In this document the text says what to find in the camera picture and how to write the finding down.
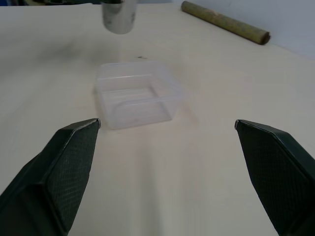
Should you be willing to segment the clear plastic box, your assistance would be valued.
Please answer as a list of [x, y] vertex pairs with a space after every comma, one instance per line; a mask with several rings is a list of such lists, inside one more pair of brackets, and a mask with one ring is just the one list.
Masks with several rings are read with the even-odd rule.
[[157, 61], [103, 64], [95, 91], [101, 117], [110, 129], [172, 120], [183, 99], [181, 86]]

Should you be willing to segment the olive green rolled mat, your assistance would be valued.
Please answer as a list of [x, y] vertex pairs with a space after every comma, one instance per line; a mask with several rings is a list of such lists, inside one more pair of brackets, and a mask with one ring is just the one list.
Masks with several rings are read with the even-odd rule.
[[187, 0], [182, 2], [181, 10], [189, 15], [236, 34], [258, 45], [267, 44], [271, 38], [270, 32], [268, 31], [235, 20], [219, 12], [202, 7]]

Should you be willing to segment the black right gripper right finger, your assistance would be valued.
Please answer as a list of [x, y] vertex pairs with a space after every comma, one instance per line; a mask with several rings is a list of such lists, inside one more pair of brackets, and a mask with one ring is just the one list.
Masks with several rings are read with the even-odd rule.
[[315, 236], [315, 159], [287, 132], [235, 122], [252, 185], [279, 236]]

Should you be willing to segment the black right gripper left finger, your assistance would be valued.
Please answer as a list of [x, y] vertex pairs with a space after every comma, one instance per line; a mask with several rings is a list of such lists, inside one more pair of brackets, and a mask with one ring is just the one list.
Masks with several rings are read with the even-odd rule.
[[0, 236], [68, 236], [82, 201], [98, 118], [59, 129], [0, 194]]

